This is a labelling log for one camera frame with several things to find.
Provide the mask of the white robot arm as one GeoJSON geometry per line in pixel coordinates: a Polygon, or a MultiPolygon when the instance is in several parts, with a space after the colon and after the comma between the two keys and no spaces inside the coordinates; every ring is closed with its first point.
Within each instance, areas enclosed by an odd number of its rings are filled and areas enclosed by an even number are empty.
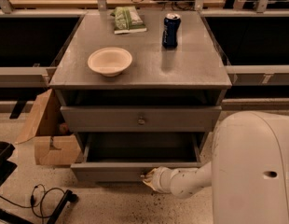
{"type": "Polygon", "coordinates": [[[213,133],[211,161],[158,167],[143,182],[181,199],[211,187],[214,224],[289,224],[289,116],[232,114],[213,133]]]}

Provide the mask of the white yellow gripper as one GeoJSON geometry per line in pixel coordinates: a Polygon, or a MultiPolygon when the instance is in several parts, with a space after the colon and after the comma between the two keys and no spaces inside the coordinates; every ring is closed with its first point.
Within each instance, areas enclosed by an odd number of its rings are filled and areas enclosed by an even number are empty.
{"type": "Polygon", "coordinates": [[[167,167],[154,168],[144,175],[143,183],[158,193],[171,192],[172,169],[167,167]]]}

